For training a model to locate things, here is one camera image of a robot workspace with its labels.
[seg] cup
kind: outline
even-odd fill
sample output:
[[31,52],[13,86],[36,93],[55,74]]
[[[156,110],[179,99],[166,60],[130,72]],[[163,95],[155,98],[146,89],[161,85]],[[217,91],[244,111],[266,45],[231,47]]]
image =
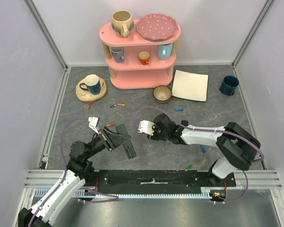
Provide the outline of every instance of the cup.
[[122,62],[125,61],[125,58],[124,58],[124,47],[114,47],[114,46],[112,46],[110,48],[110,50],[112,51],[113,58],[114,58],[114,60],[117,63],[122,63]]
[[148,51],[141,51],[138,54],[138,58],[142,65],[148,65],[151,58],[151,54]]
[[100,79],[95,74],[91,74],[85,77],[84,83],[80,83],[79,86],[82,90],[89,91],[93,95],[98,95],[101,90]]
[[112,28],[118,36],[127,38],[133,31],[133,17],[127,11],[115,12],[112,16]]
[[232,96],[235,94],[235,89],[239,85],[239,80],[234,76],[224,77],[219,90],[222,94]]
[[160,58],[161,60],[168,59],[171,54],[171,49],[172,49],[172,43],[165,45],[158,45],[157,46],[158,58]]

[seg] blue cup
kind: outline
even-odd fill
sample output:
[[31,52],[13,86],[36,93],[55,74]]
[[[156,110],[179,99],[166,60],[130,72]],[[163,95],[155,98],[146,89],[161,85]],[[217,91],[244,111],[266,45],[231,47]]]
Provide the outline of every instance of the blue cup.
[[161,60],[166,60],[170,57],[172,49],[172,43],[167,45],[158,45],[157,51],[158,51],[158,58]]
[[222,94],[227,96],[232,96],[235,94],[235,89],[239,85],[239,80],[234,76],[226,76],[224,77],[219,90]]
[[110,48],[110,50],[112,51],[112,55],[113,55],[113,58],[114,60],[117,62],[117,63],[122,63],[125,61],[125,57],[124,57],[124,47],[114,47],[112,46]]
[[79,86],[82,90],[89,91],[93,95],[98,95],[101,91],[100,79],[95,74],[85,77],[84,83],[80,83]]

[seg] pink plate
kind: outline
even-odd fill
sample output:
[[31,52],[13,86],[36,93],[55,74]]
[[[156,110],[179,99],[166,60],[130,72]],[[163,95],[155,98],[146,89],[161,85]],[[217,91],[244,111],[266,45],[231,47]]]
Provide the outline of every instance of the pink plate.
[[144,39],[152,42],[162,42],[171,38],[177,29],[177,22],[161,13],[146,15],[137,23],[137,32]]

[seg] brown bowl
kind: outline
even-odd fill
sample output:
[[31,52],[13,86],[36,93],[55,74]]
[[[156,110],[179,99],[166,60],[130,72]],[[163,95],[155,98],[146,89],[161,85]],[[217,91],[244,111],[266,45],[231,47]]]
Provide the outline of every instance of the brown bowl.
[[171,98],[171,89],[167,86],[160,85],[154,88],[152,94],[157,102],[165,103]]

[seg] beige mug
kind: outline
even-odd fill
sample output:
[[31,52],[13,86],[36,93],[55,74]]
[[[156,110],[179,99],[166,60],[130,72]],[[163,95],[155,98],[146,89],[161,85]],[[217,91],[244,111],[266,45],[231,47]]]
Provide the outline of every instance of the beige mug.
[[127,38],[133,30],[133,17],[127,11],[118,11],[113,14],[112,27],[118,36]]

